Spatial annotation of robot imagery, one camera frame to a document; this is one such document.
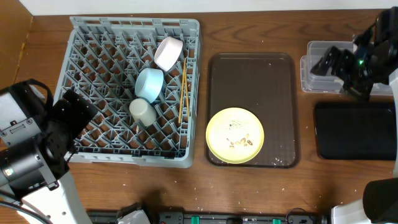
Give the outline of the pink bowl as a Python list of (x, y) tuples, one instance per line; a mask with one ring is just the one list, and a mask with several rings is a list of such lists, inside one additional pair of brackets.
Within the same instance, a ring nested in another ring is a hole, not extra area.
[(166, 37), (158, 46), (154, 62), (165, 72), (168, 72), (178, 60), (182, 51), (183, 42), (173, 37)]

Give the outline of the cream white cup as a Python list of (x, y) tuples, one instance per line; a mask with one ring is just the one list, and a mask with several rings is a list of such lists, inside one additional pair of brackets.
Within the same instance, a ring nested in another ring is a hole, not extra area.
[(155, 109), (142, 98), (136, 98), (129, 105), (130, 113), (135, 121), (141, 121), (144, 126), (152, 125), (156, 120)]

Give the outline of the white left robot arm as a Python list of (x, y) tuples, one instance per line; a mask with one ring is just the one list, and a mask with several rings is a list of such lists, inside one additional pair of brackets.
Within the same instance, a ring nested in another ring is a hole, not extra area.
[(65, 155), (97, 110), (72, 90), (41, 98), (39, 87), (30, 79), (1, 90), (1, 205), (29, 223), (90, 223)]

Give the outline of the yellow plate with crumbs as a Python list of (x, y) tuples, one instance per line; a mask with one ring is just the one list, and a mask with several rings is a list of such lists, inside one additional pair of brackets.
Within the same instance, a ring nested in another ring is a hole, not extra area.
[(229, 164), (253, 159), (262, 149), (264, 128), (256, 115), (243, 108), (217, 112), (206, 127), (206, 143), (211, 153)]

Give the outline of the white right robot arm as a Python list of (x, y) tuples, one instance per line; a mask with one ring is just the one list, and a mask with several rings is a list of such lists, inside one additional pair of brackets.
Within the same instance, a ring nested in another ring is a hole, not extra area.
[[(379, 13), (375, 22), (353, 38), (354, 51), (334, 45), (311, 68), (343, 81), (343, 93), (368, 100), (375, 83), (389, 85), (397, 98), (397, 7)], [(330, 224), (397, 223), (397, 170), (391, 179), (369, 182), (361, 200), (331, 209)]]

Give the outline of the wooden chopstick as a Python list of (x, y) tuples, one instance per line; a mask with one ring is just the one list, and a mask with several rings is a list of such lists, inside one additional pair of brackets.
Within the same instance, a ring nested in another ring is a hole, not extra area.
[(185, 76), (186, 76), (186, 62), (187, 59), (185, 58), (183, 61), (183, 73), (182, 73), (182, 84), (181, 84), (181, 91), (180, 91), (180, 108), (179, 108), (179, 115), (178, 115), (178, 123), (182, 122), (182, 111), (183, 111), (183, 97), (185, 92)]
[(186, 107), (187, 107), (187, 117), (190, 116), (190, 108), (189, 108), (189, 95), (188, 95), (188, 83), (187, 83), (187, 59), (184, 59), (183, 65), (183, 82), (184, 82), (184, 90), (185, 90), (185, 98), (186, 98)]

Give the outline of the light blue bowl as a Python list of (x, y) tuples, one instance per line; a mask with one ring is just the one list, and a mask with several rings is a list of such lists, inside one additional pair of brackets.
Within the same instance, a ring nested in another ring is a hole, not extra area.
[(135, 94), (139, 98), (145, 99), (148, 103), (153, 103), (161, 92), (164, 84), (164, 73), (155, 68), (145, 68), (138, 75), (135, 84)]

